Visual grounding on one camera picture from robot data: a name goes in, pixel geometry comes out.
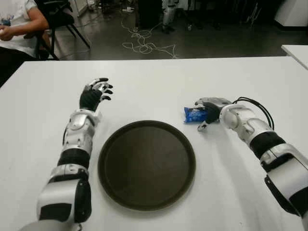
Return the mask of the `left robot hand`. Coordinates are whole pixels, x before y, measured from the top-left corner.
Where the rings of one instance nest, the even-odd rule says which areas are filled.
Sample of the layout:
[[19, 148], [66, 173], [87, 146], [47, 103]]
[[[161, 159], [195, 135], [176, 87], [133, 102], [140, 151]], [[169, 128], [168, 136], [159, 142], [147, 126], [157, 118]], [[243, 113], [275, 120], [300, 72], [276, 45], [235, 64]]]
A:
[[111, 100], [113, 86], [108, 83], [108, 78], [96, 78], [85, 85], [79, 98], [79, 109], [95, 112], [98, 105], [104, 100]]

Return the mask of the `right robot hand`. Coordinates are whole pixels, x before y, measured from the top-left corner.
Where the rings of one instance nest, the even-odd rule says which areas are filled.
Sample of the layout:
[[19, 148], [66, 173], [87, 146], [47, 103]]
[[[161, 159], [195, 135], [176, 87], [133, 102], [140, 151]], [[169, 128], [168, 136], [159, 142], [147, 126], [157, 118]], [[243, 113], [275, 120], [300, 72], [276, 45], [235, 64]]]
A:
[[206, 119], [198, 126], [197, 130], [204, 130], [209, 124], [216, 122], [219, 119], [222, 108], [232, 104], [231, 101], [217, 97], [203, 97], [195, 102], [195, 105], [203, 105], [207, 109]]

